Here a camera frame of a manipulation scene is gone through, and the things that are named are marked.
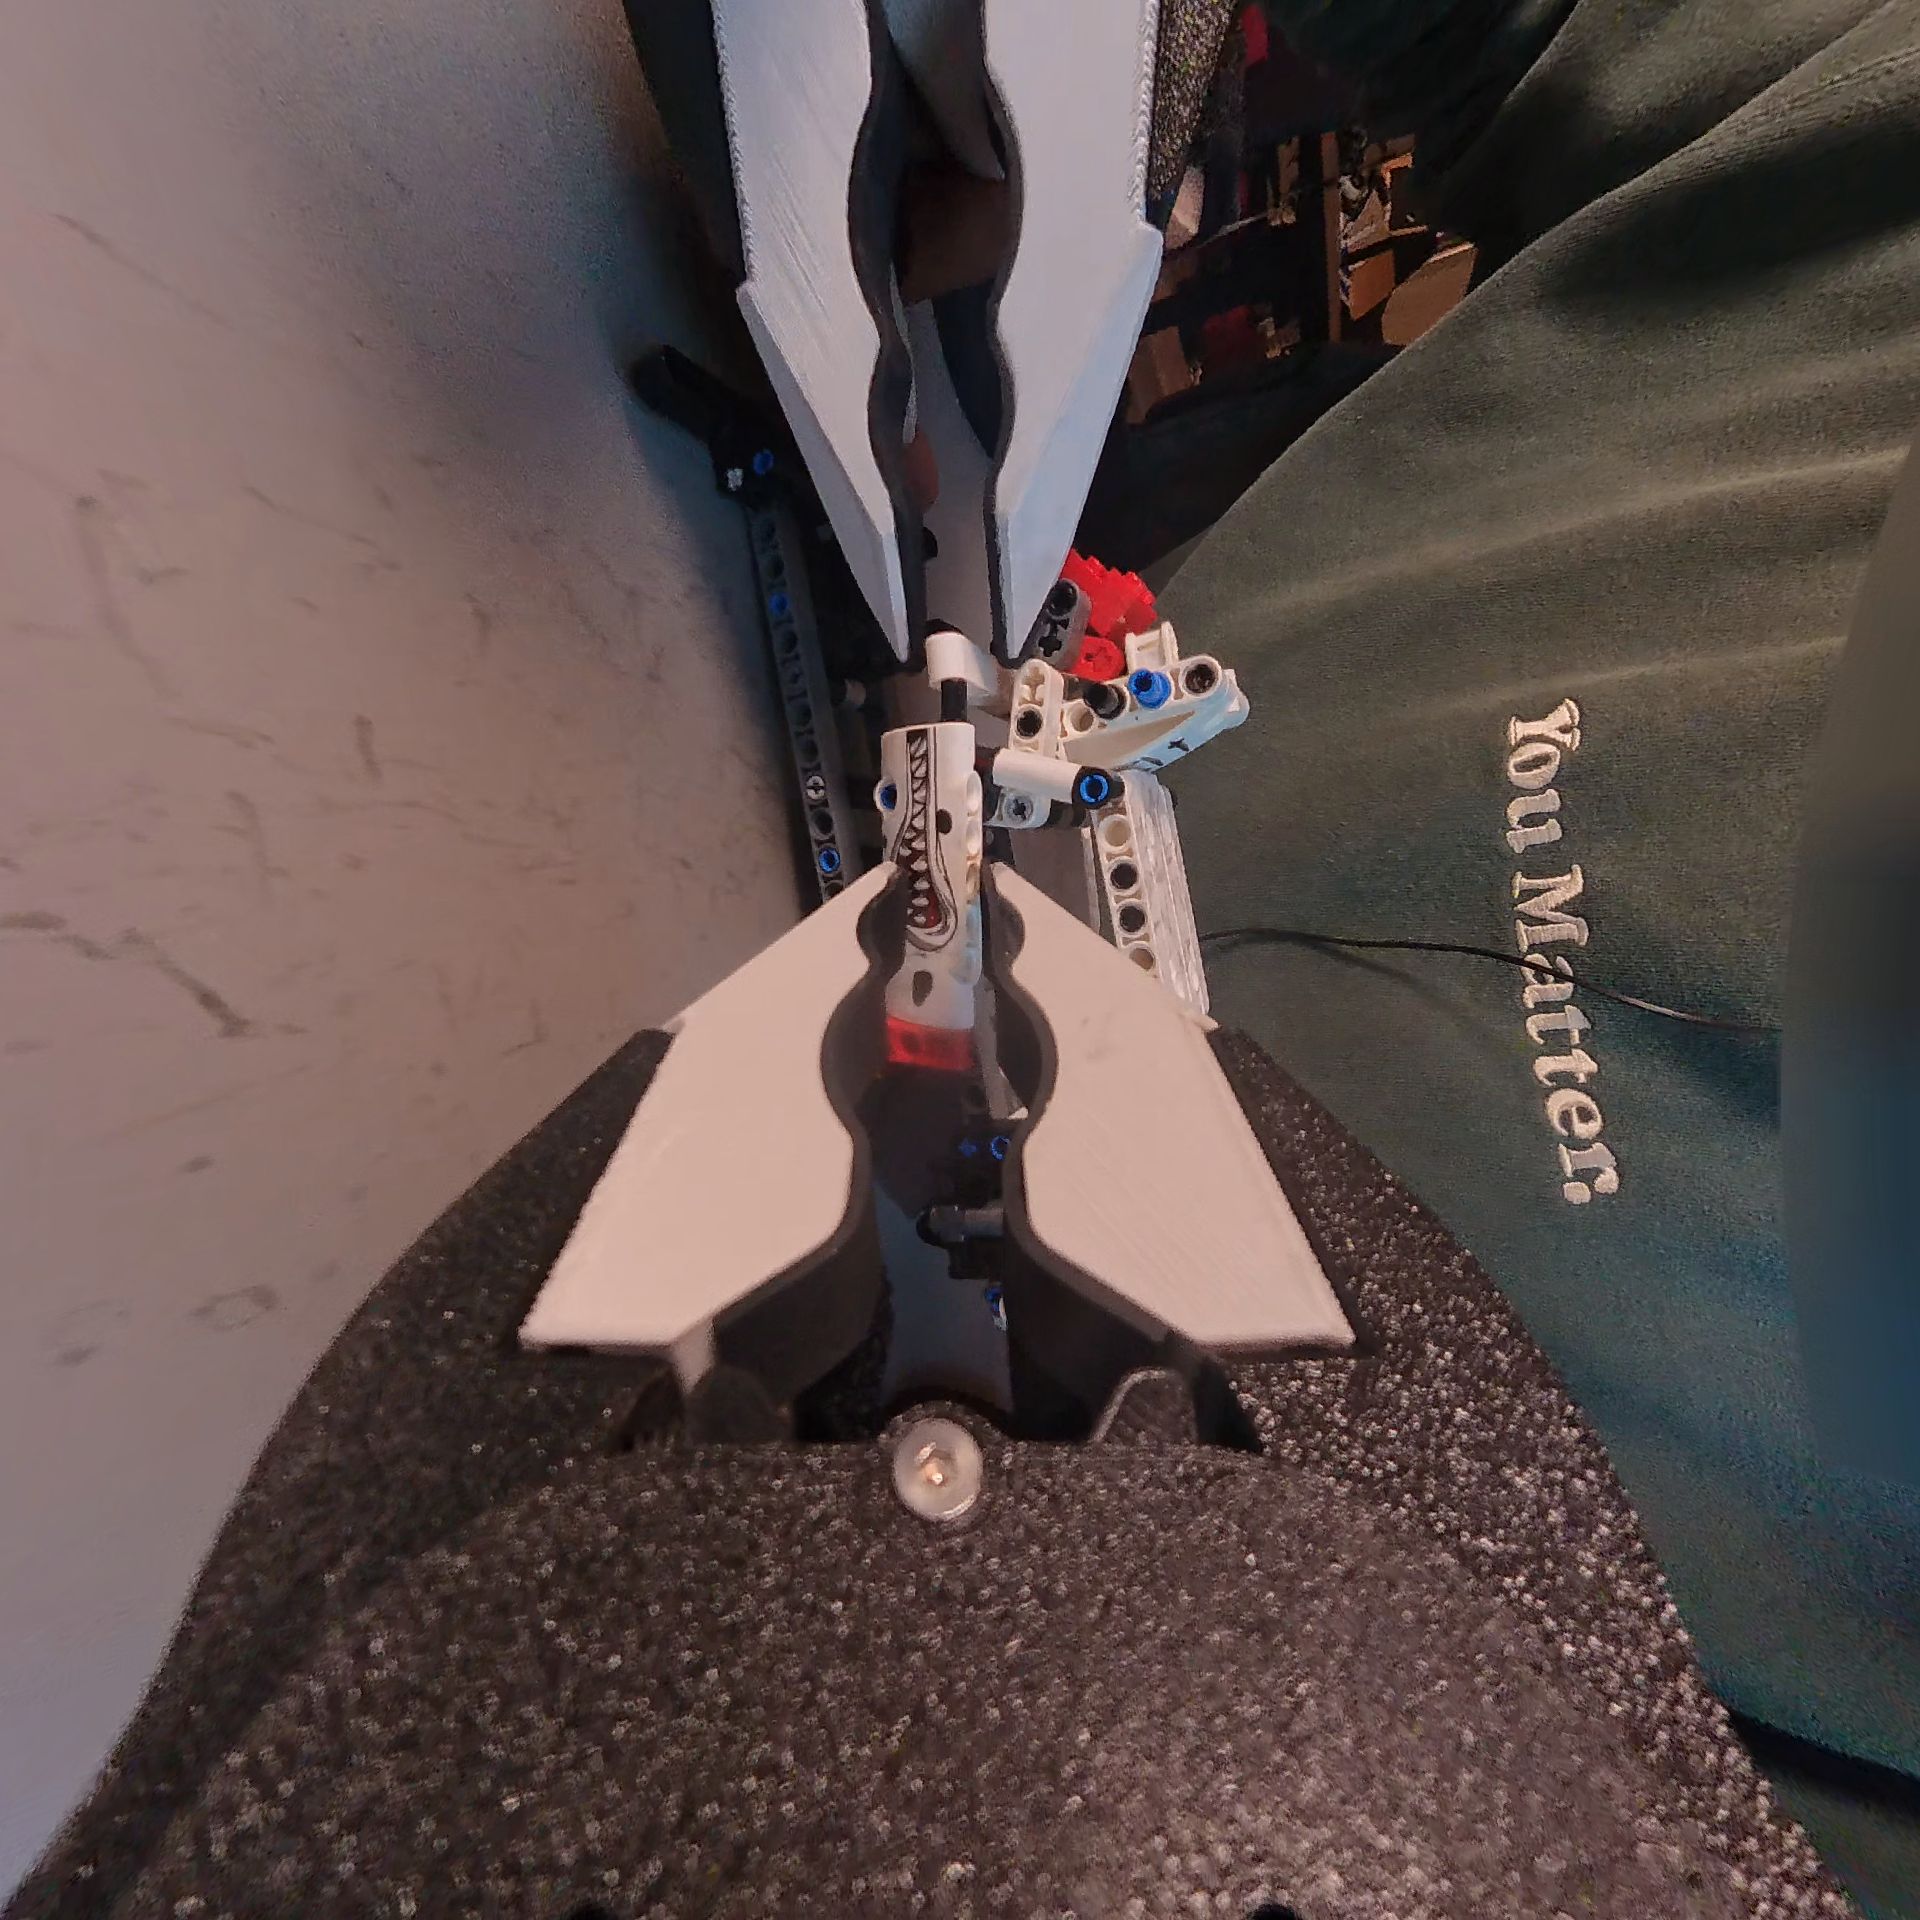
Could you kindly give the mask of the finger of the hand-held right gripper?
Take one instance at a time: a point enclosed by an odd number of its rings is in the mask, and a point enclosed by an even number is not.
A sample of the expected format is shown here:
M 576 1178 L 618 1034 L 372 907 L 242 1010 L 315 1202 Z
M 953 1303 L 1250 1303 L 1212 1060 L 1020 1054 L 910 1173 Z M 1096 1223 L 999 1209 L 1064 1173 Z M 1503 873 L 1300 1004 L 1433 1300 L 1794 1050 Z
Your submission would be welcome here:
M 899 658 L 909 593 L 868 400 L 875 317 L 858 288 L 853 171 L 872 98 L 864 3 L 711 3 L 745 276 L 739 306 L 841 554 Z
M 882 3 L 921 123 L 999 173 L 982 283 L 902 306 L 933 444 L 927 612 L 1025 645 L 1068 557 L 1162 260 L 1145 190 L 1158 3 Z

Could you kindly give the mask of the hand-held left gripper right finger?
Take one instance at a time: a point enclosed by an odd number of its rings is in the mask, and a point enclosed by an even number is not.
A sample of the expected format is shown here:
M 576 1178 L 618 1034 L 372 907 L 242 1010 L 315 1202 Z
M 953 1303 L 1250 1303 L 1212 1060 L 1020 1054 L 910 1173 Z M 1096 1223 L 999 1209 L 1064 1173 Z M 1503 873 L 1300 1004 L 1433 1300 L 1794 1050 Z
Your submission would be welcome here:
M 1349 1354 L 1353 1323 L 1212 1050 L 1212 1022 L 1017 873 L 993 979 L 1038 1030 L 1010 1223 L 1044 1271 L 1212 1358 Z

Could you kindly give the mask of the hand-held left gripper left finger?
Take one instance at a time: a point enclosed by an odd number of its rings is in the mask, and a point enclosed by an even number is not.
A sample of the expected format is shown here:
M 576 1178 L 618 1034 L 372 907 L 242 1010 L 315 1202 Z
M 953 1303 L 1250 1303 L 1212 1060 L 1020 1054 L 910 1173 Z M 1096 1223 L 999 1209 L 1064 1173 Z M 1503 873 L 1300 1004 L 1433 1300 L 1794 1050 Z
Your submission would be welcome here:
M 532 1352 L 715 1358 L 722 1320 L 847 1214 L 855 1140 L 831 1105 L 831 1016 L 868 979 L 864 873 L 668 1026 L 668 1050 L 524 1313 Z

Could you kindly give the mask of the brick-built truck model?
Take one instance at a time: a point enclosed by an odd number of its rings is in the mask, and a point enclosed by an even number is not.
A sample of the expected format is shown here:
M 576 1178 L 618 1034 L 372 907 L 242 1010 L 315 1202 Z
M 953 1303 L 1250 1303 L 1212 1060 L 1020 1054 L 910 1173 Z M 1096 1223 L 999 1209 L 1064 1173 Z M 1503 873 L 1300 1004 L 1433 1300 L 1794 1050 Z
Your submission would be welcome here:
M 770 633 L 794 684 L 794 728 L 814 851 L 824 856 L 824 907 L 858 876 L 837 865 L 837 785 L 808 700 L 827 696 L 801 645 L 805 595 L 777 582 Z M 1158 658 L 1173 627 L 1129 637 L 1147 644 L 1117 684 L 1068 678 L 1051 658 L 1002 667 L 999 690 L 964 637 L 934 633 L 934 660 L 960 663 L 984 709 L 882 732 L 872 789 L 882 855 L 868 873 L 892 873 L 861 914 L 868 979 L 831 1016 L 824 1083 L 855 1140 L 847 1214 L 821 1255 L 722 1320 L 715 1346 L 775 1320 L 775 1346 L 801 1332 L 831 1354 L 858 1337 L 880 1282 L 882 1192 L 918 1210 L 933 1247 L 964 1267 L 989 1267 L 1022 1289 L 1030 1323 L 1054 1295 L 1140 1332 L 1034 1261 L 1010 1223 L 1017 1138 L 1038 1089 L 1038 1030 L 1006 1007 L 993 979 L 993 873 L 1017 873 L 1080 924 L 1120 946 L 1183 1007 L 1208 1016 L 1205 966 L 1183 889 L 1179 827 L 1158 785 L 1169 757 L 1247 715 L 1238 678 L 1215 658 Z

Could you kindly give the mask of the person's torso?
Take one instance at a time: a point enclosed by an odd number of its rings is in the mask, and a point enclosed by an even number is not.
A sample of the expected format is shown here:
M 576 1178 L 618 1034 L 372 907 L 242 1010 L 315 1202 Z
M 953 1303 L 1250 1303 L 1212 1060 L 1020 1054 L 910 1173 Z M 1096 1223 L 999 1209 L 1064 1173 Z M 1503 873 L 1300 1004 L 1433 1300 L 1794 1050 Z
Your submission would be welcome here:
M 1266 3 L 1475 288 L 1195 546 L 1220 997 L 1502 1287 L 1659 1565 L 1433 1483 L 1755 1913 L 1918 1917 L 1918 1490 L 1817 1438 L 1776 1054 L 1809 761 L 1918 428 L 1918 3 Z

